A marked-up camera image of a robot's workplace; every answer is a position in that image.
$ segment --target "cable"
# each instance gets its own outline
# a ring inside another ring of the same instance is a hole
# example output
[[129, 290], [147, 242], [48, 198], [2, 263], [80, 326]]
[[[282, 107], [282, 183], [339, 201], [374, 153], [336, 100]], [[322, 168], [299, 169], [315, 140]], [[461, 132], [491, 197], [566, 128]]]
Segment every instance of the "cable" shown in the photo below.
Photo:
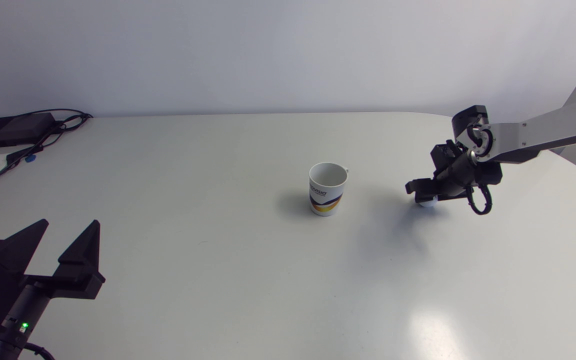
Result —
[[482, 152], [481, 155], [478, 155], [478, 157], [480, 157], [480, 158], [485, 157], [486, 155], [488, 155], [490, 153], [490, 150], [492, 149], [492, 142], [494, 140], [492, 138], [492, 131], [491, 130], [483, 129], [481, 132], [487, 134], [488, 142], [486, 144], [486, 150], [484, 150], [484, 152]]
[[55, 143], [62, 137], [62, 135], [66, 134], [66, 132], [64, 131], [64, 129], [66, 129], [66, 126], [65, 126], [65, 125], [62, 126], [61, 132], [59, 133], [59, 135], [57, 135], [57, 138], [55, 138], [53, 141], [45, 144], [45, 145], [43, 146], [43, 148], [45, 149], [45, 148], [48, 148], [48, 146], [52, 146], [53, 144], [55, 144]]
[[48, 350], [46, 350], [45, 348], [42, 348], [39, 345], [32, 344], [30, 342], [26, 342], [25, 346], [23, 348], [26, 350], [34, 351], [34, 355], [39, 355], [42, 358], [44, 358], [45, 360], [55, 360], [53, 355], [51, 353], [49, 353]]
[[[84, 123], [86, 123], [87, 120], [89, 120], [93, 117], [89, 113], [86, 113], [86, 112], [83, 112], [80, 110], [76, 110], [76, 109], [67, 109], [67, 108], [44, 109], [44, 110], [26, 112], [24, 114], [19, 114], [19, 115], [12, 116], [12, 117], [23, 117], [23, 116], [29, 116], [32, 114], [39, 114], [39, 113], [45, 113], [45, 112], [56, 112], [56, 111], [76, 112], [77, 114], [70, 116], [63, 121], [57, 121], [55, 123], [55, 126], [52, 129], [48, 130], [48, 132], [46, 132], [46, 135], [44, 135], [41, 139], [39, 139], [39, 141], [37, 141], [33, 146], [28, 148], [27, 151], [25, 151], [24, 153], [19, 155], [18, 158], [9, 161], [8, 165], [5, 166], [2, 170], [0, 170], [0, 176], [7, 173], [7, 171], [14, 169], [23, 158], [28, 157], [29, 155], [36, 153], [37, 148], [40, 148], [40, 147], [42, 149], [45, 148], [44, 142], [51, 135], [57, 135], [58, 134], [59, 136], [57, 136], [57, 138], [55, 140], [53, 140], [52, 142], [47, 144], [48, 146], [52, 146], [53, 144], [55, 144], [61, 138], [61, 136], [64, 134], [64, 132], [72, 132], [74, 130], [77, 130]], [[66, 123], [69, 123], [70, 121], [73, 121], [75, 119], [80, 119], [79, 123], [77, 123], [76, 125], [67, 127]]]
[[473, 210], [473, 212], [475, 212], [475, 214], [486, 215], [490, 212], [490, 210], [492, 210], [492, 196], [488, 189], [488, 185], [480, 184], [479, 189], [481, 190], [481, 193], [484, 195], [484, 198], [486, 199], [486, 207], [484, 207], [483, 210], [479, 210], [479, 208], [477, 208], [477, 205], [475, 205], [475, 200], [473, 199], [472, 186], [466, 187], [466, 197], [468, 198], [468, 205], [470, 205], [470, 208]]

